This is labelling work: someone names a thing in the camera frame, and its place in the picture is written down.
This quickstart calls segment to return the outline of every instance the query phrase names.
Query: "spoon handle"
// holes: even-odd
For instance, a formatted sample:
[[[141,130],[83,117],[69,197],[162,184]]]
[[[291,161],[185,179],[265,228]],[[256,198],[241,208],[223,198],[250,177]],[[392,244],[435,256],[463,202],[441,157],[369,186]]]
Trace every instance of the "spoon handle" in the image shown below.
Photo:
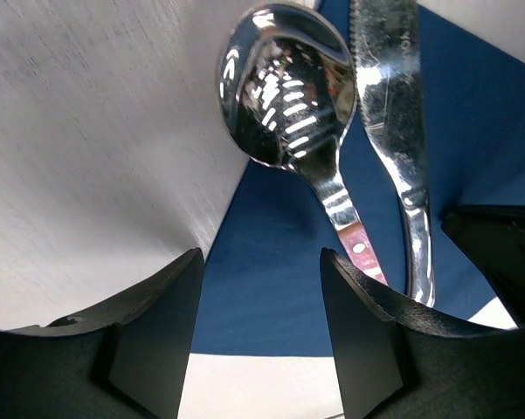
[[[387,285],[369,236],[361,221],[356,221],[338,231],[338,237],[348,253],[349,260],[365,275]]]
[[[408,264],[408,295],[428,307],[435,302],[435,279],[432,269],[432,244],[429,206],[414,208],[402,203],[404,219],[405,248]]]
[[[304,160],[303,164],[298,164],[297,173],[313,188],[348,253],[351,263],[367,276],[386,284],[383,270],[370,244],[367,231],[343,183],[338,161],[339,153],[335,149],[335,141],[330,141],[324,148],[321,148],[320,159]]]

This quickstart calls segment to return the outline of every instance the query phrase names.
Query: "spoon bowl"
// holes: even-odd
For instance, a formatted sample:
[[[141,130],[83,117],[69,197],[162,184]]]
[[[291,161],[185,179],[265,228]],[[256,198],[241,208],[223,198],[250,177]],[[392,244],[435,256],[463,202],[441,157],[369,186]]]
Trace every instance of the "spoon bowl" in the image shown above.
[[[286,170],[327,142],[339,148],[356,107],[348,48],[300,6],[244,15],[221,55],[218,83],[232,139],[255,161]]]

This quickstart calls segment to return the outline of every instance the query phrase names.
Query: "silverware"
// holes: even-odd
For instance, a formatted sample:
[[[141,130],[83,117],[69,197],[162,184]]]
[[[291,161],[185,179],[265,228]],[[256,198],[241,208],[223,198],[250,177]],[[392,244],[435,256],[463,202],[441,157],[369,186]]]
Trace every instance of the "silverware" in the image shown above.
[[[335,28],[292,4],[249,11],[221,55],[218,88],[237,145],[261,164],[303,177],[353,264],[385,283],[338,166],[356,94],[353,61]]]
[[[351,49],[363,125],[401,202],[408,294],[432,306],[429,176],[414,0],[352,0]]]

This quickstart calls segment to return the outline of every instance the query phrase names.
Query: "white surface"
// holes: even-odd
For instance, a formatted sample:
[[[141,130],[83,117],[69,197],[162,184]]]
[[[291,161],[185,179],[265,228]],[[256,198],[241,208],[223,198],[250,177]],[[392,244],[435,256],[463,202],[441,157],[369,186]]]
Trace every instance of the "white surface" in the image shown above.
[[[419,3],[525,63],[525,0],[419,0]]]
[[[210,249],[246,158],[214,87],[255,0],[0,0],[0,328]]]
[[[470,320],[515,327],[498,299]],[[324,419],[341,412],[333,358],[192,354],[179,419]]]
[[[483,326],[496,327],[498,329],[514,329],[516,323],[507,309],[499,299],[492,299],[485,307],[479,310],[470,321]]]

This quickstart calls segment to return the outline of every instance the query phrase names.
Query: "blue fabric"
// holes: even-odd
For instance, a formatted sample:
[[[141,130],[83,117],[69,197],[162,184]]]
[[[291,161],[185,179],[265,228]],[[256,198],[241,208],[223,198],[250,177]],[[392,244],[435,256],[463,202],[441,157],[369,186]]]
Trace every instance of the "blue fabric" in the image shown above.
[[[347,10],[347,0],[325,1],[321,10],[346,39]],[[420,30],[436,308],[469,318],[494,293],[441,231],[441,215],[463,203],[525,204],[525,65],[425,9]],[[395,191],[358,118],[341,156],[386,277],[403,290]],[[342,251],[309,187],[295,175],[250,163],[208,259],[193,351],[331,356],[322,247]]]

